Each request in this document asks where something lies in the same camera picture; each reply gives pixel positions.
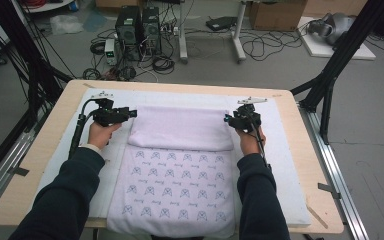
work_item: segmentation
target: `white towel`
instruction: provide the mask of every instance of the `white towel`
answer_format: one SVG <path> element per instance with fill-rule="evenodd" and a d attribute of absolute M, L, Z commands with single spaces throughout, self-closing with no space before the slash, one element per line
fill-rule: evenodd
<path fill-rule="evenodd" d="M 173 238 L 231 236 L 233 144 L 223 122 L 227 111 L 137 109 L 108 228 Z"/>

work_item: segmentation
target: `dark sleeve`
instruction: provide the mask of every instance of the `dark sleeve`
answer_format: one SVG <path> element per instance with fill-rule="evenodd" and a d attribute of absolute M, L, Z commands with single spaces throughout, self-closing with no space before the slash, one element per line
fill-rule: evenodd
<path fill-rule="evenodd" d="M 250 154 L 238 162 L 238 192 L 242 202 L 239 239 L 290 239 L 285 217 L 276 196 L 271 169 L 260 154 Z"/>
<path fill-rule="evenodd" d="M 32 210 L 9 239 L 79 239 L 104 164 L 95 151 L 78 148 L 54 181 L 40 190 Z"/>

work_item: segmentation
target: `cardboard box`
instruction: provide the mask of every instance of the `cardboard box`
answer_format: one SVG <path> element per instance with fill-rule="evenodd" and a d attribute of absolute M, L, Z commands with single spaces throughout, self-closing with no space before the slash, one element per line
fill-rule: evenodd
<path fill-rule="evenodd" d="M 367 0 L 308 0 L 303 16 L 323 17 L 326 13 L 341 12 L 350 16 L 358 16 Z"/>
<path fill-rule="evenodd" d="M 121 6 L 140 6 L 143 0 L 95 0 L 96 7 L 106 10 L 119 10 Z"/>
<path fill-rule="evenodd" d="M 278 3 L 253 3 L 249 20 L 255 30 L 295 31 L 307 0 Z"/>

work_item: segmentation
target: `hand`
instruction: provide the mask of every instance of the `hand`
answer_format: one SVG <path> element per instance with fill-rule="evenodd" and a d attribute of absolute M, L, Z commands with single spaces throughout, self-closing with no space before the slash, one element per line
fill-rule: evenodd
<path fill-rule="evenodd" d="M 108 127 L 102 127 L 97 122 L 93 122 L 89 128 L 89 139 L 87 143 L 97 146 L 99 149 L 103 149 L 112 136 L 112 132 L 119 129 L 121 123 L 113 124 Z"/>
<path fill-rule="evenodd" d="M 261 126 L 258 128 L 260 133 L 261 140 L 263 141 L 263 145 L 266 145 L 266 136 L 261 130 Z M 257 143 L 257 138 L 255 137 L 255 131 L 251 133 L 246 133 L 240 129 L 236 129 L 239 137 L 241 138 L 241 149 L 244 156 L 251 153 L 261 153 L 260 148 Z"/>

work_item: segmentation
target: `gray floor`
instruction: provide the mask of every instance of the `gray floor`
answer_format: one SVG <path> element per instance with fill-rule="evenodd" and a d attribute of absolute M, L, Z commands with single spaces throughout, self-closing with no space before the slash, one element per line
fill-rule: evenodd
<path fill-rule="evenodd" d="M 88 9 L 74 15 L 86 22 L 90 21 L 92 13 Z M 48 14 L 70 13 L 58 10 Z M 95 30 L 49 36 L 48 39 L 74 74 L 81 76 L 83 70 L 90 67 L 90 40 L 114 24 L 114 21 L 105 20 L 94 26 Z M 384 48 L 384 43 L 376 44 Z M 366 45 L 377 58 L 375 61 L 353 60 L 340 75 L 333 96 L 329 139 L 369 237 L 384 239 L 384 51 L 369 43 Z M 328 61 L 310 57 L 301 46 L 285 48 L 263 62 L 248 58 L 238 65 L 232 43 L 226 36 L 190 35 L 188 46 L 194 57 L 184 65 L 178 61 L 176 51 L 175 71 L 157 75 L 158 82 L 289 90 L 317 76 Z M 56 55 L 50 55 L 53 65 L 66 71 Z M 150 74 L 143 74 L 137 80 L 156 82 Z M 303 97 L 305 95 L 300 94 L 296 99 Z M 0 66 L 0 143 L 26 109 L 23 91 L 12 66 Z M 12 227 L 0 227 L 0 239 L 8 237 L 11 231 Z M 91 237 L 91 231 L 86 230 L 82 239 Z M 352 239 L 347 230 L 341 235 L 323 237 Z M 299 234 L 292 234 L 292 238 L 304 239 Z"/>

